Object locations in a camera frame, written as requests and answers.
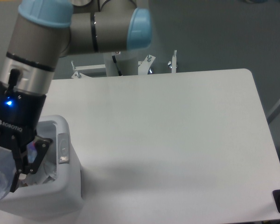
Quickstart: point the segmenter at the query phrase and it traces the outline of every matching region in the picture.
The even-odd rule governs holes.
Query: robotiq logo
[[[18,126],[16,126],[16,125],[11,125],[11,124],[6,123],[6,122],[4,122],[4,121],[2,121],[2,120],[0,120],[0,126],[8,127],[8,128],[13,129],[13,130],[16,130],[16,131],[18,131],[18,132],[22,132],[22,131],[23,131],[23,128],[18,127]]]

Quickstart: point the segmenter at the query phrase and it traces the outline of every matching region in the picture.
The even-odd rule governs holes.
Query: white table
[[[248,70],[54,80],[43,115],[64,116],[85,206],[0,223],[225,224],[280,219],[280,164]]]

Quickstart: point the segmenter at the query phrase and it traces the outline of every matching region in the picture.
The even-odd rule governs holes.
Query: black cable
[[[100,12],[101,11],[101,5],[99,3],[99,0],[98,0],[98,11]]]
[[[119,67],[117,65],[117,60],[116,60],[115,55],[112,56],[112,59],[113,59],[113,62],[115,64],[115,66],[116,66],[116,69],[117,69],[117,72],[118,72],[118,76],[122,76],[122,73],[121,73],[121,71],[120,71],[120,69],[119,69]]]
[[[91,36],[92,36],[93,49],[97,53],[98,52],[98,41],[97,41],[97,31],[95,29],[95,14],[94,13],[90,13],[90,24],[91,24]]]

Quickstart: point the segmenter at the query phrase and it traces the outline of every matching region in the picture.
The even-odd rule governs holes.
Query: light blue joint cap
[[[52,28],[69,27],[73,10],[69,0],[23,0],[19,6],[25,19]]]
[[[127,50],[149,47],[152,39],[150,13],[147,9],[137,8],[132,16],[128,35]]]

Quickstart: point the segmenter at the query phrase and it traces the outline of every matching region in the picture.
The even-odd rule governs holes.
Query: blue led light
[[[11,100],[6,102],[7,105],[11,106],[13,104],[13,102]]]

